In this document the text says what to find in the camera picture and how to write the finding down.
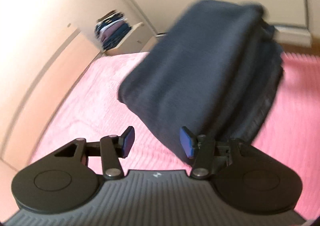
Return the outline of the dark navy fleece pants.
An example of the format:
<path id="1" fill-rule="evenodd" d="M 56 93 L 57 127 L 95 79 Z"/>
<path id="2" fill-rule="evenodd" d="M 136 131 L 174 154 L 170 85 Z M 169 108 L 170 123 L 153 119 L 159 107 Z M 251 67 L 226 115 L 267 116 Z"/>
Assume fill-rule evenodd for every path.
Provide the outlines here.
<path id="1" fill-rule="evenodd" d="M 215 139 L 253 79 L 264 7 L 200 0 L 118 89 L 125 104 L 182 162 L 180 128 Z"/>

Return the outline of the pink plush bed blanket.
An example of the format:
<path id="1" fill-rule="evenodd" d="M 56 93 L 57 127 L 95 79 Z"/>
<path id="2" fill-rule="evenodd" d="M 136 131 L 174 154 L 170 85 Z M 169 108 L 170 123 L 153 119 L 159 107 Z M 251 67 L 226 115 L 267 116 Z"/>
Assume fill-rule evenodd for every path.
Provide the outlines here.
<path id="1" fill-rule="evenodd" d="M 133 126 L 136 139 L 121 161 L 124 170 L 190 171 L 117 99 L 119 84 L 144 56 L 127 54 L 93 62 L 48 126 L 32 160 L 73 139 L 98 141 Z M 296 211 L 314 219 L 319 216 L 319 58 L 293 53 L 282 58 L 284 76 L 253 144 L 299 174 L 303 191 Z"/>

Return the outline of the stack of folded dark clothes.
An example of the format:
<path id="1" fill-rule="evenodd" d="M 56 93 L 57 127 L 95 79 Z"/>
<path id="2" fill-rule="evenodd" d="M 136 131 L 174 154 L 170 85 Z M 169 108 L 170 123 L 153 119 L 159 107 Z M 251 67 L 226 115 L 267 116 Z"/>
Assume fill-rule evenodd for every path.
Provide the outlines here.
<path id="1" fill-rule="evenodd" d="M 262 38 L 258 45 L 258 59 L 253 79 L 231 117 L 217 132 L 217 141 L 239 138 L 252 143 L 272 108 L 283 76 L 283 50 L 274 40 L 275 27 L 265 21 L 261 27 Z"/>

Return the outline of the beige bedside nightstand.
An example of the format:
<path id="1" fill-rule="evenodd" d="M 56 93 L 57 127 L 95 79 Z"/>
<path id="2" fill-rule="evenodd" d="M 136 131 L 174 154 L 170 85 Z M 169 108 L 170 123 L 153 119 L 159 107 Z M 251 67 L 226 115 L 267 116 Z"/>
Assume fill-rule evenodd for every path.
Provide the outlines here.
<path id="1" fill-rule="evenodd" d="M 120 54 L 139 53 L 152 40 L 156 34 L 143 22 L 134 24 L 132 29 L 116 45 L 116 47 L 104 51 L 107 56 Z"/>

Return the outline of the clothes on wardrobe shelf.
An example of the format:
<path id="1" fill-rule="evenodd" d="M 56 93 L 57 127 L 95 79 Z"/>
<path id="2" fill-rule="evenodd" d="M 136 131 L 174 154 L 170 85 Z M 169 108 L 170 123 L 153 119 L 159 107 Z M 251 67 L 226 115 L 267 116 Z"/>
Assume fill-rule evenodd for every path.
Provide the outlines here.
<path id="1" fill-rule="evenodd" d="M 125 14 L 112 10 L 97 20 L 94 34 L 103 51 L 115 48 L 132 29 Z"/>

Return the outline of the wooden bed headboard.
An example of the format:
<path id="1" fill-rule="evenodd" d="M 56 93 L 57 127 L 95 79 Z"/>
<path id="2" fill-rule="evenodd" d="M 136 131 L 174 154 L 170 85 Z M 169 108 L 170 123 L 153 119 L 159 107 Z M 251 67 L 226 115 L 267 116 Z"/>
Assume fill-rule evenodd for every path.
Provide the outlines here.
<path id="1" fill-rule="evenodd" d="M 18 171 L 28 165 L 48 124 L 100 50 L 79 28 L 69 25 L 42 56 L 28 64 L 30 74 L 15 81 L 14 94 L 1 107 L 1 161 Z"/>

